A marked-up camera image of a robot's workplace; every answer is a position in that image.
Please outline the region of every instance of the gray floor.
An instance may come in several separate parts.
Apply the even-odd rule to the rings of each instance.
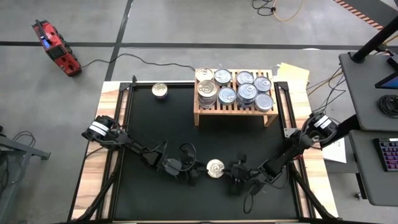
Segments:
[[[280,16],[293,13],[298,2],[280,1]],[[0,0],[0,41],[36,41],[30,25],[34,19],[46,19],[69,42],[114,42],[126,3],[127,0]],[[123,42],[361,45],[376,32],[332,0],[306,0],[300,14],[289,22],[258,16],[249,0],[135,0]],[[113,49],[75,47],[73,50],[84,65],[96,58],[109,60]],[[150,62],[194,67],[271,69],[285,62],[310,70],[312,83],[329,78],[338,68],[338,55],[346,53],[121,49],[120,53],[123,52]],[[66,220],[87,144],[80,133],[95,115],[107,67],[105,63],[94,63],[79,77],[69,78],[41,47],[0,47],[0,124],[9,136],[22,130],[32,131],[36,146],[52,152],[49,161],[32,159],[19,192],[12,218],[15,222]],[[118,59],[112,80],[130,80],[132,75],[139,80],[193,80],[193,72],[187,68],[155,67],[131,57]],[[311,107],[318,108],[328,93],[328,87],[323,86],[311,95]],[[354,110],[349,93],[334,101],[327,112],[340,121],[351,116]],[[382,223],[396,220],[396,208],[373,207],[367,201],[359,202],[359,208],[353,206],[357,203],[351,198],[356,191],[354,177],[331,175],[330,180],[343,218]],[[384,216],[374,215],[379,212]]]

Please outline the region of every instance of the keyboard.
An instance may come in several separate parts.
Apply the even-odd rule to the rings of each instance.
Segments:
[[[398,138],[373,140],[382,166],[386,172],[398,171]]]

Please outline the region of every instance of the red power tool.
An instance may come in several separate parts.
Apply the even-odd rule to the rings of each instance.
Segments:
[[[53,60],[68,76],[73,77],[81,72],[81,65],[57,29],[48,21],[38,21],[32,25],[37,37],[47,55]]]

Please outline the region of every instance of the can lid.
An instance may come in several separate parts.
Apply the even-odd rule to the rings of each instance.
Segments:
[[[274,106],[274,100],[268,94],[260,94],[254,101],[260,110],[269,110]]]
[[[210,68],[199,68],[195,73],[195,77],[199,82],[212,80],[214,78],[214,73]]]
[[[268,91],[271,89],[271,81],[267,77],[257,77],[254,85],[259,91]]]
[[[214,79],[218,83],[229,83],[232,80],[232,75],[227,69],[222,68],[214,73]]]
[[[253,75],[247,71],[239,72],[238,75],[236,76],[236,79],[239,84],[253,83],[253,81],[254,81]]]
[[[224,163],[218,159],[212,159],[207,163],[207,173],[212,178],[219,178],[224,174]]]
[[[223,87],[218,92],[218,97],[224,103],[232,103],[236,99],[236,92],[230,87]]]
[[[167,85],[164,83],[156,83],[152,86],[152,93],[155,96],[164,96],[167,93]]]
[[[243,83],[238,88],[238,94],[245,99],[254,99],[257,96],[257,89],[251,83]]]
[[[217,93],[217,85],[214,81],[205,80],[198,84],[198,93],[203,97],[212,97]]]

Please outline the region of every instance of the orange warning stripe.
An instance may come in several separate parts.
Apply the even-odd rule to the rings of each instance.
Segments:
[[[374,22],[368,16],[366,16],[362,12],[359,12],[358,10],[354,9],[354,7],[350,6],[349,4],[345,3],[344,1],[342,1],[342,0],[334,0],[334,2],[336,2],[340,6],[343,6],[345,9],[349,10],[350,13],[352,13],[355,16],[359,17],[364,22],[367,22],[370,26],[373,26],[375,29],[377,29],[377,30],[383,29],[382,25],[378,24],[377,22]]]

